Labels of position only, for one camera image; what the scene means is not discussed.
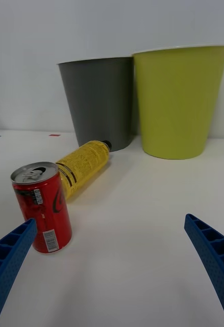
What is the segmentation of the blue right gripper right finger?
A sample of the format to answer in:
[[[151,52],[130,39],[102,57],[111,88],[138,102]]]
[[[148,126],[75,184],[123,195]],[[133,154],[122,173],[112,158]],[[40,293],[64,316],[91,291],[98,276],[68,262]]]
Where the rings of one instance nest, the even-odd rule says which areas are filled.
[[[184,229],[224,310],[224,235],[192,214],[186,215]]]

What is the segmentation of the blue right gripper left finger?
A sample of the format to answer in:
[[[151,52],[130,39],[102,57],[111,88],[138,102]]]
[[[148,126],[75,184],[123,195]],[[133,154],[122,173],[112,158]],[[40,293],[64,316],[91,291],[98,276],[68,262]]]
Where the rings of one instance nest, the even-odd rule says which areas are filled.
[[[0,239],[0,314],[36,235],[36,221],[29,219]]]

